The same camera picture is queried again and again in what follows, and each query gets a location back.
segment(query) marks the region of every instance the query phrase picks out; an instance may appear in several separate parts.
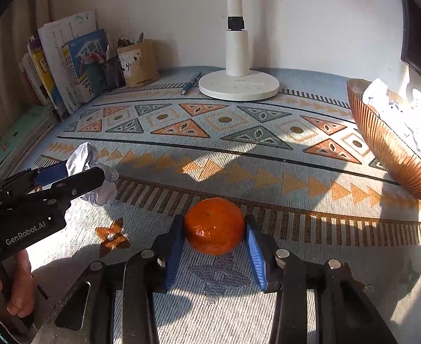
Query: white desk lamp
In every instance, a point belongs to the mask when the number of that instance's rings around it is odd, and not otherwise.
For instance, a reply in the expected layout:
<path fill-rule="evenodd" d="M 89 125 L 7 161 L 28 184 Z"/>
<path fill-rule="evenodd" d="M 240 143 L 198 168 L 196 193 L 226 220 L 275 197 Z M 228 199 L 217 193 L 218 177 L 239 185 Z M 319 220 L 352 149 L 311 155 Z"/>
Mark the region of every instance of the white desk lamp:
<path fill-rule="evenodd" d="M 244 30 L 242 0 L 227 0 L 227 4 L 226 70 L 203 76 L 199 90 L 227 101 L 256 101 L 276 95 L 278 80 L 249 68 L 249 33 Z"/>

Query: blue pen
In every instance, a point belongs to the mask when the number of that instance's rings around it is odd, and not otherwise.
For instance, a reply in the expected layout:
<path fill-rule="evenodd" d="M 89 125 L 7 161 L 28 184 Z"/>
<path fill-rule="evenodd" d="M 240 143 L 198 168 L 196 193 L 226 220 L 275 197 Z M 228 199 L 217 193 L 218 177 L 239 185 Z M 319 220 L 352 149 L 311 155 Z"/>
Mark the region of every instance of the blue pen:
<path fill-rule="evenodd" d="M 194 86 L 194 84 L 196 84 L 196 82 L 199 80 L 200 77 L 201 77 L 201 73 L 196 72 L 196 74 L 194 74 L 191 80 L 187 82 L 186 85 L 183 87 L 181 91 L 181 95 L 183 96 L 187 91 L 189 91 Z"/>

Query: copper bowl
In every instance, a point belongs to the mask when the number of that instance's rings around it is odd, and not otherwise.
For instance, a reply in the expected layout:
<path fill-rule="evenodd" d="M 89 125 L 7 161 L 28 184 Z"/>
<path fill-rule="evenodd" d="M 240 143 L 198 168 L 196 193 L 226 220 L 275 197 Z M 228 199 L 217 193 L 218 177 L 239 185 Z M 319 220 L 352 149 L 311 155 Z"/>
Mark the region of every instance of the copper bowl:
<path fill-rule="evenodd" d="M 352 116 L 363 139 L 385 170 L 413 197 L 421 200 L 421 158 L 362 102 L 363 92 L 370 84 L 363 79 L 348 80 Z M 388 90 L 387 95 L 399 104 L 407 102 L 393 91 Z"/>

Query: patterned rug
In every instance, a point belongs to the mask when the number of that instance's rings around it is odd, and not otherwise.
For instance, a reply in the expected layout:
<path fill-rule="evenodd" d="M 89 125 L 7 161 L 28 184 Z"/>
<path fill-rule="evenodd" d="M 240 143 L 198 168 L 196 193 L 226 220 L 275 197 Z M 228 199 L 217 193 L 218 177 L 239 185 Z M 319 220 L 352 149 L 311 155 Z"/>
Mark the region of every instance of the patterned rug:
<path fill-rule="evenodd" d="M 341 260 L 398 342 L 421 342 L 421 202 L 368 149 L 346 88 L 328 89 L 330 98 L 281 81 L 269 100 L 233 103 L 197 88 L 181 96 L 189 77 L 98 97 L 36 149 L 34 165 L 47 166 L 89 141 L 120 173 L 114 202 L 73 201 L 67 227 L 29 248 L 49 306 L 89 262 L 124 261 L 166 232 L 174 214 L 221 196 L 302 259 Z M 275 298 L 256 286 L 243 245 L 214 257 L 186 243 L 173 291 L 154 296 L 160 342 L 267 343 Z M 313 343 L 312 291 L 308 306 Z"/>

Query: mandarin orange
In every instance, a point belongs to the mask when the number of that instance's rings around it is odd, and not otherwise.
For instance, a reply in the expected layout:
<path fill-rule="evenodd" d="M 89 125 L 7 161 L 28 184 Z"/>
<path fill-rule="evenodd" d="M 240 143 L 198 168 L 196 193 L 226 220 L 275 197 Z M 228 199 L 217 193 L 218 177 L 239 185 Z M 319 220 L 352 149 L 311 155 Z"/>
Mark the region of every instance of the mandarin orange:
<path fill-rule="evenodd" d="M 191 208 L 184 222 L 189 244 L 210 255 L 231 252 L 244 236 L 245 220 L 240 208 L 223 198 L 210 198 Z"/>

